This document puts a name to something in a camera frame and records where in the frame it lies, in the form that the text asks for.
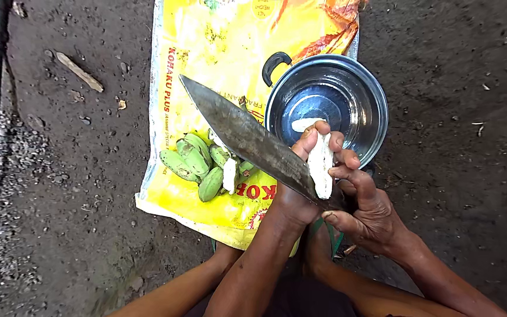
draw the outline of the metal pot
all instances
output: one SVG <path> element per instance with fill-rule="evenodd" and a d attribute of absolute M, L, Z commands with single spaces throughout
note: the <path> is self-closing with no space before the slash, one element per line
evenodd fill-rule
<path fill-rule="evenodd" d="M 292 130 L 293 121 L 326 119 L 332 131 L 344 134 L 344 148 L 359 155 L 361 167 L 369 163 L 388 126 L 386 97 L 377 79 L 353 59 L 321 54 L 298 62 L 273 86 L 271 73 L 280 63 L 290 65 L 291 58 L 275 53 L 262 70 L 264 82 L 273 87 L 265 109 L 265 128 L 292 146 L 301 135 Z"/>

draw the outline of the dark soil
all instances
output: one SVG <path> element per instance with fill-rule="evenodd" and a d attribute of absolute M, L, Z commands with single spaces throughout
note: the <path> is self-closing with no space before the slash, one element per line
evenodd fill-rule
<path fill-rule="evenodd" d="M 69 178 L 25 176 L 15 195 L 18 213 L 34 213 L 18 220 L 23 230 L 8 250 L 30 256 L 40 283 L 1 285 L 0 315 L 99 316 L 206 260 L 210 239 L 134 206 L 150 148 L 153 3 L 26 0 L 25 8 L 28 17 L 12 14 L 9 25 L 18 111 L 45 122 L 53 163 Z M 361 13 L 359 60 L 390 107 L 377 184 L 412 231 L 505 310 L 506 38 L 507 1 L 371 0 Z M 70 56 L 105 91 L 45 50 Z M 117 110 L 115 97 L 127 108 Z M 418 292 L 383 257 L 356 249 L 339 263 Z"/>

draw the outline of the finger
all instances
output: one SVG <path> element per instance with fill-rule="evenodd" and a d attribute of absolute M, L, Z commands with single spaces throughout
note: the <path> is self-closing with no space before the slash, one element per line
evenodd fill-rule
<path fill-rule="evenodd" d="M 344 149 L 341 152 L 334 154 L 336 160 L 345 163 L 350 169 L 358 169 L 361 165 L 357 153 L 351 149 Z"/>
<path fill-rule="evenodd" d="M 328 146 L 333 152 L 342 151 L 344 146 L 344 134 L 339 131 L 330 132 Z"/>
<path fill-rule="evenodd" d="M 344 234 L 358 234 L 364 227 L 359 219 L 339 210 L 332 210 L 322 213 L 324 221 L 331 224 L 336 230 Z"/>
<path fill-rule="evenodd" d="M 310 153 L 310 151 L 316 145 L 316 140 L 316 129 L 306 130 L 291 149 L 296 155 L 300 156 L 301 159 L 306 161 L 308 159 L 308 153 Z"/>
<path fill-rule="evenodd" d="M 357 199 L 373 199 L 377 195 L 377 188 L 371 176 L 362 170 L 350 169 L 341 165 L 328 170 L 328 174 L 335 178 L 347 179 L 357 190 Z"/>
<path fill-rule="evenodd" d="M 329 127 L 329 124 L 326 122 L 326 121 L 316 121 L 314 123 L 314 127 L 316 128 L 316 130 L 318 130 L 318 133 L 322 134 L 322 135 L 326 135 L 328 133 L 330 133 L 331 129 Z"/>
<path fill-rule="evenodd" d="M 349 182 L 348 180 L 346 179 L 341 179 L 338 183 L 337 183 L 337 186 L 340 187 L 340 189 L 348 196 L 356 196 L 357 195 L 357 190 L 356 190 L 356 187 L 351 184 L 351 182 Z"/>

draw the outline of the black pot handle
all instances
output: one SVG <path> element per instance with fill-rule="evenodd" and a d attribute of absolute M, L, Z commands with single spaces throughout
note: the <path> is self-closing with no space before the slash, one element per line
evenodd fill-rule
<path fill-rule="evenodd" d="M 272 87 L 273 83 L 271 82 L 271 73 L 273 70 L 280 64 L 286 63 L 287 65 L 291 65 L 292 59 L 284 52 L 277 52 L 271 55 L 265 64 L 263 64 L 263 69 L 261 70 L 261 77 L 263 78 L 264 83 L 267 87 Z"/>

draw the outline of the pot rim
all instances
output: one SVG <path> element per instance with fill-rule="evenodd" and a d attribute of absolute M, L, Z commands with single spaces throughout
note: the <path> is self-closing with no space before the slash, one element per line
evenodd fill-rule
<path fill-rule="evenodd" d="M 361 79 L 361 81 L 365 85 L 367 85 L 367 88 L 371 92 L 371 96 L 376 101 L 379 112 L 377 125 L 378 129 L 377 133 L 375 134 L 373 143 L 369 147 L 369 150 L 363 156 L 359 157 L 359 160 L 361 162 L 361 166 L 359 168 L 362 169 L 375 157 L 381 145 L 383 144 L 383 141 L 386 136 L 386 130 L 388 128 L 389 112 L 388 105 L 386 102 L 386 95 L 383 91 L 383 88 L 381 87 L 381 84 L 377 81 L 375 76 L 373 76 L 373 74 L 371 74 L 371 72 L 367 68 L 365 68 L 360 62 L 352 58 L 338 54 L 319 54 L 306 58 L 296 63 L 291 68 L 287 69 L 271 89 L 271 93 L 269 94 L 268 97 L 267 106 L 265 107 L 265 116 L 263 125 L 265 129 L 272 132 L 269 129 L 268 125 L 268 122 L 271 119 L 270 113 L 271 105 L 273 104 L 273 101 L 275 99 L 276 92 L 283 86 L 283 84 L 300 69 L 319 64 L 328 64 L 328 65 L 331 64 L 336 67 L 346 69 L 351 73 L 355 74 Z"/>

